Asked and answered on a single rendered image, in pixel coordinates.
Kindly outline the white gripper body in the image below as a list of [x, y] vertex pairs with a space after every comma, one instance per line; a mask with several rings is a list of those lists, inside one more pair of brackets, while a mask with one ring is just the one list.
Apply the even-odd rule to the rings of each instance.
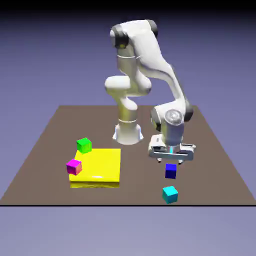
[[180, 162], [192, 161], [195, 149], [194, 144], [185, 143], [176, 146], [149, 146], [148, 155], [156, 159], [178, 160]]

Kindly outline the small blue cube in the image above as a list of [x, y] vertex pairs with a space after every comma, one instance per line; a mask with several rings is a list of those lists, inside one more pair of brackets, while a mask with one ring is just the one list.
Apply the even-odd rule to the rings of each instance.
[[166, 179], [176, 179], [177, 175], [177, 165], [172, 163], [165, 164], [165, 178]]

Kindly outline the small cyan cube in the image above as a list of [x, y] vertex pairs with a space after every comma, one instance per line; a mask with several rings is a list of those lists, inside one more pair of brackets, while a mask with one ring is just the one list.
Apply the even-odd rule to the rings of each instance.
[[167, 204], [174, 203], [178, 200], [178, 191], [174, 186], [164, 187], [162, 189], [162, 198]]

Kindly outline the small green cube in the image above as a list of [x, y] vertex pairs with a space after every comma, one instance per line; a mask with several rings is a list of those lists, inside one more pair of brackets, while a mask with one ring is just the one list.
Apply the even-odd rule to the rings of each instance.
[[81, 154], [89, 153], [92, 151], [92, 142], [87, 137], [77, 140], [76, 146], [77, 150]]

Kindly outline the small magenta cube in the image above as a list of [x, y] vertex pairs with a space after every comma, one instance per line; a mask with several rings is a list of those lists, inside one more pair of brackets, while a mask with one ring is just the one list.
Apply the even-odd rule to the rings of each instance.
[[76, 176], [82, 171], [82, 162], [76, 159], [71, 159], [66, 163], [66, 170], [68, 174]]

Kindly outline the large yellow box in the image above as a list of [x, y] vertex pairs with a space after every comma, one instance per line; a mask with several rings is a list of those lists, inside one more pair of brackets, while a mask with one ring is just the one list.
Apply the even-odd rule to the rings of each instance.
[[120, 184], [121, 149], [93, 148], [91, 152], [76, 152], [82, 171], [68, 174], [71, 188], [118, 188]]

